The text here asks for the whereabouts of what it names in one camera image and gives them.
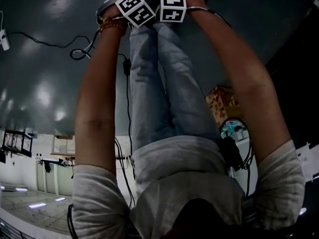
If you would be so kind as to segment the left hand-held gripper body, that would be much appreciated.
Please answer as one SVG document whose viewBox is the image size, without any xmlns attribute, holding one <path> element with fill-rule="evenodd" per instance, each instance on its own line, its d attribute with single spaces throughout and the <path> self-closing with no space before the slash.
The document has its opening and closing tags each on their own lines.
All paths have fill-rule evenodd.
<svg viewBox="0 0 319 239">
<path fill-rule="evenodd" d="M 145 0 L 118 0 L 115 4 L 134 27 L 142 26 L 156 15 Z"/>
</svg>

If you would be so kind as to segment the person's left hand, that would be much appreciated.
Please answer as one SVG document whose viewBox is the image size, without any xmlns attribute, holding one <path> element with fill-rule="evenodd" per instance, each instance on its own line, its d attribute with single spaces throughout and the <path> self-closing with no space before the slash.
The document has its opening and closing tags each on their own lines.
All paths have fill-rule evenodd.
<svg viewBox="0 0 319 239">
<path fill-rule="evenodd" d="M 117 6 L 111 5 L 103 10 L 101 18 L 113 19 L 113 18 L 121 17 L 121 16 L 123 16 L 123 15 L 122 15 L 121 11 L 117 8 Z"/>
</svg>

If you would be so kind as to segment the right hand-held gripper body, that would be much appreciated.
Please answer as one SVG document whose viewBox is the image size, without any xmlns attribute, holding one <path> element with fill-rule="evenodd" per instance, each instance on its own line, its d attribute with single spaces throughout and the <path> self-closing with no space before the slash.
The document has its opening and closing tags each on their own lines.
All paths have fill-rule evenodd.
<svg viewBox="0 0 319 239">
<path fill-rule="evenodd" d="M 160 22 L 183 22 L 186 0 L 160 0 Z"/>
</svg>

